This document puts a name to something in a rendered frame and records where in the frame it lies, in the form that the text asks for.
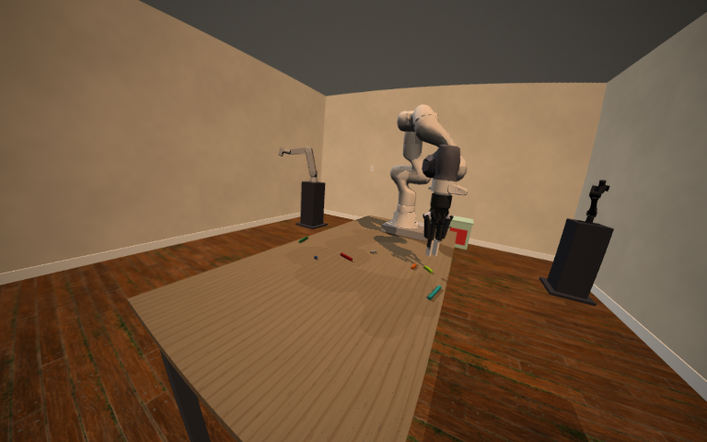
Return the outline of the turquoise rod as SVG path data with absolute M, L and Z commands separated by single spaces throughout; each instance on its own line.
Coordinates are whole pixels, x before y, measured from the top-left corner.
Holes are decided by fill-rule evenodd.
M 428 296 L 427 299 L 431 300 L 431 299 L 436 295 L 436 293 L 437 293 L 440 289 L 441 289 L 441 285 L 439 285 L 439 286 Z

